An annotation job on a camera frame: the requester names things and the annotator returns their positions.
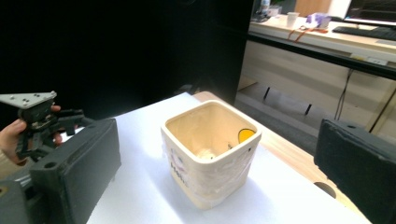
yellow object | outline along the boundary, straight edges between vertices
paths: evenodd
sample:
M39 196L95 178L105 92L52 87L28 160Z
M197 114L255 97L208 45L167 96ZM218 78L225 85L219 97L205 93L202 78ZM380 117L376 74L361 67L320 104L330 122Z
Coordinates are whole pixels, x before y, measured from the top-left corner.
M255 132L253 130L242 129L241 131L239 131L239 134L238 134L239 143L243 143L245 140L247 140L249 137L251 137L254 133Z

cable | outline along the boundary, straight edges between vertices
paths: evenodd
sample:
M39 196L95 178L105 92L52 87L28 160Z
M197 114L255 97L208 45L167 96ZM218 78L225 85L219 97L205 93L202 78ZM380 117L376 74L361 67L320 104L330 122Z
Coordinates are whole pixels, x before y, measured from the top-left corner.
M340 99L338 100L338 105L337 105L337 110L335 111L334 119L339 120L341 117L341 112L343 111L343 106L344 106L344 100L346 98L347 94L347 84L349 82L350 76L352 76L353 69L349 68L349 71L347 73L346 77L346 85L343 89L343 92L341 93Z

white cup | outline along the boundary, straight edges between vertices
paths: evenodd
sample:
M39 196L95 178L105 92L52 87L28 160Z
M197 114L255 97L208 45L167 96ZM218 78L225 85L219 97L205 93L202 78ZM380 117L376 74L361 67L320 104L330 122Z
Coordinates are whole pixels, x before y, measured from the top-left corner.
M288 20L286 26L289 28L293 27L299 15L300 12L288 12Z

finger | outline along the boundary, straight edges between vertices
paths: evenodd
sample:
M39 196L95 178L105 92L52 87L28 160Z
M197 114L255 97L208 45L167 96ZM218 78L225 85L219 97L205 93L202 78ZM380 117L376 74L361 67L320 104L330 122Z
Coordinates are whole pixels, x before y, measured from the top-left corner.
M52 105L50 107L50 110L52 110L53 112L58 112L61 110L61 107L59 105Z
M62 143L62 137L59 133L55 133L53 135L53 140L56 146L59 146Z
M5 133L11 136L17 136L26 129L26 122L22 119L16 119L14 122L4 128Z

wooden desk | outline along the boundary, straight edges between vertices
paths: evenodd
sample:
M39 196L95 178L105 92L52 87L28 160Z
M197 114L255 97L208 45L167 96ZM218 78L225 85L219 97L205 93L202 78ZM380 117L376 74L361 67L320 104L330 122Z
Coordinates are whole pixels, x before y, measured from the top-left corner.
M220 100L219 97L208 91L196 93L194 94L194 97L201 102L213 99ZM321 189L331 194L345 207L364 217L364 214L359 210L359 208L356 207L356 205L350 201L348 197L341 192L341 190L339 190L325 174L323 174L323 172L319 170L319 168L314 164L314 158L310 154L264 126L262 126L262 140L260 141L260 144L270 150L274 155L296 170L299 174L309 179L312 183L317 183L317 186L322 187Z
M250 24L249 31L257 34L288 39L290 31L292 29L298 29L300 26L304 25L306 21L306 18L299 17L295 22L294 27L290 29L286 27L286 19L286 15L280 15L277 18L272 17L265 22L252 22ZM364 36L343 35L332 32L333 28L341 25L351 27L356 26L352 23L331 21L328 27L329 32L327 34L308 32L299 40L299 43L324 49L332 49L342 55L355 53L396 63L396 41L382 41ZM375 27L361 25L360 28L374 29ZM301 32L302 31L296 31L290 39L294 40Z
M249 31L253 34L288 39L292 29L305 24L306 18L298 18L292 29L286 27L286 18L285 15L281 15L279 18L271 18L265 22L252 22ZM384 44L384 41L374 38L332 33L331 29L338 25L353 26L354 24L332 21L327 34L307 32L300 38L298 44L326 49L346 57L353 54L353 57L363 59L381 59L388 61L388 66L396 67L395 41ZM295 40L301 32L296 30L290 36L290 41ZM385 116L383 113L393 109L389 107L392 106L389 102L396 97L394 80L356 70L350 71L341 65L248 41L239 88L260 82L266 87L282 91L293 98L307 102L308 105L322 108L330 115L335 115L349 72L352 72L352 75L347 84L340 119L354 122L366 131L378 130L374 134L380 133L390 142L396 142L396 131L387 128L388 120L392 121L391 116Z

